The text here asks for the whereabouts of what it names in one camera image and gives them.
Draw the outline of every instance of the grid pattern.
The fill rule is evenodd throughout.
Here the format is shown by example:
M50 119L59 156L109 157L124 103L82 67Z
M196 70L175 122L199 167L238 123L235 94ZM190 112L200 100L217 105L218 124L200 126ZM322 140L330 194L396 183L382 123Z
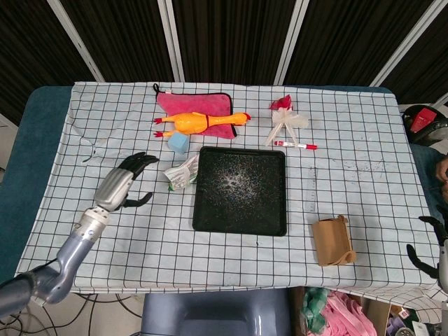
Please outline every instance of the grid pattern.
M80 266L74 291L193 291L284 286L327 286L432 309L435 281L415 269L406 244L435 265L438 245L428 215L397 101L392 94L296 87L159 83L162 91L225 92L234 112L252 119L237 138L192 135L186 154L170 151L154 131L165 116L153 83L74 85L60 145L34 227L17 271L51 260L73 223L93 205L107 173L138 151L160 158L134 182L129 198L149 191L142 207L112 213L110 224ZM294 110L310 118L298 130L301 143L319 149L271 147L286 154L288 233L285 237L196 232L195 185L168 191L163 171L203 146L266 149L272 128L270 103L290 94ZM277 139L287 140L284 129ZM317 265L312 223L345 215L357 261Z

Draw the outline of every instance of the red marker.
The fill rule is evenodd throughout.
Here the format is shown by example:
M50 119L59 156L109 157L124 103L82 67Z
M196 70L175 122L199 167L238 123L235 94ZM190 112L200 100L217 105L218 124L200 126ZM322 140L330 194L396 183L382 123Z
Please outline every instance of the red marker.
M285 142L285 141L274 141L275 146L282 146L282 147L296 147L296 148L303 148L303 149L311 149L312 151L315 151L317 149L317 145L310 145L310 144L302 144L298 143L297 145L293 142Z

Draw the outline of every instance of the yellow rubber chicken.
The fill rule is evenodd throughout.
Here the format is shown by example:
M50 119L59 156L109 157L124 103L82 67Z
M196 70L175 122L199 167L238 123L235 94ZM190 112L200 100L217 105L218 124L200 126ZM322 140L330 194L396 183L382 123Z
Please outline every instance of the yellow rubber chicken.
M247 113L236 113L223 117L212 117L210 115L205 115L198 112L191 112L191 113L180 113L166 118L156 118L154 119L154 122L156 124L160 124L163 122L172 122L174 123L174 128L176 128L177 132L189 135L194 133L202 133L207 128L214 125L222 125L222 124L244 125L245 123L247 123L247 120L250 119L251 117ZM170 137L171 135L173 135L173 133L174 131L156 132L154 133L154 135L157 138Z

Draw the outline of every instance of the robotic hand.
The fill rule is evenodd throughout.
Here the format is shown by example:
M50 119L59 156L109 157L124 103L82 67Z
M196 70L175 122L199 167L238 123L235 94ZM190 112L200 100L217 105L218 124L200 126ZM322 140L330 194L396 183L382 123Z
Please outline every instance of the robotic hand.
M84 211L56 259L0 285L0 318L23 309L32 296L48 303L62 301L79 266L107 226L109 213L120 207L140 207L153 196L149 192L138 200L127 199L132 182L147 165L158 160L141 152L112 169L95 193L94 206Z
M437 206L437 210L442 214L444 225L434 217L422 216L419 217L420 221L429 223L433 226L435 235L437 236L437 241L439 243L439 263L437 268L422 262L412 245L406 245L407 255L411 260L412 264L419 270L427 273L431 278L437 279L439 287L448 293L448 211ZM442 302L442 336L448 336L448 302Z

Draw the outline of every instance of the blue sponge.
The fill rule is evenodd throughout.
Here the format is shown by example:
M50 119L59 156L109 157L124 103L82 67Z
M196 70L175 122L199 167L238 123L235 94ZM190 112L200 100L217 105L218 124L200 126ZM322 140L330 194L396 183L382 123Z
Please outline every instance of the blue sponge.
M188 136L175 132L168 140L168 147L176 153L184 153L188 150Z

